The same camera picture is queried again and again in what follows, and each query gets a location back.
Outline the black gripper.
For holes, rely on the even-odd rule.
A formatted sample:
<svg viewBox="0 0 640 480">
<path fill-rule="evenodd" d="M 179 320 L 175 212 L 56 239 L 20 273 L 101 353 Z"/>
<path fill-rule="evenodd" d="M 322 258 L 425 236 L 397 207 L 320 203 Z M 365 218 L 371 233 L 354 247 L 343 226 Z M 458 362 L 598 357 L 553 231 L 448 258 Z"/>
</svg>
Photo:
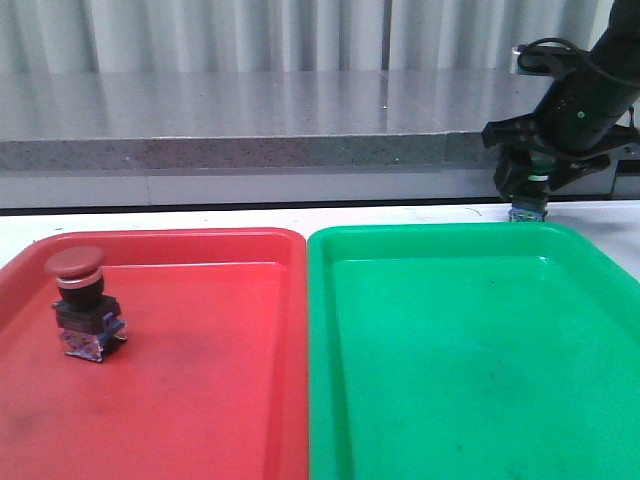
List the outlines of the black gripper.
<svg viewBox="0 0 640 480">
<path fill-rule="evenodd" d="M 585 65 L 575 54 L 547 54 L 558 76 L 530 114 L 489 122 L 482 131 L 487 148 L 502 147 L 494 185 L 504 200 L 527 181 L 532 170 L 530 152 L 559 158 L 548 174 L 548 188 L 557 191 L 587 175 L 607 169 L 609 153 L 639 143 L 634 126 L 618 119 L 639 97 L 637 86 L 609 80 Z"/>
</svg>

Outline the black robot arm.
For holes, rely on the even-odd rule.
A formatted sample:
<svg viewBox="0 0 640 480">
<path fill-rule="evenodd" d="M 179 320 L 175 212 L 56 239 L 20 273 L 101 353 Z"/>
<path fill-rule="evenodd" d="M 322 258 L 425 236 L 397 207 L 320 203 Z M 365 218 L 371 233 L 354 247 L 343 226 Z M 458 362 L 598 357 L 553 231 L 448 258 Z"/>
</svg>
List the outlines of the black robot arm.
<svg viewBox="0 0 640 480">
<path fill-rule="evenodd" d="M 543 38 L 521 52 L 521 68 L 545 66 L 554 81 L 529 114 L 489 122 L 486 147 L 501 157 L 495 186 L 506 199 L 542 201 L 550 191 L 609 166 L 639 132 L 618 121 L 639 98 L 639 4 L 614 2 L 607 29 L 590 51 Z"/>
</svg>

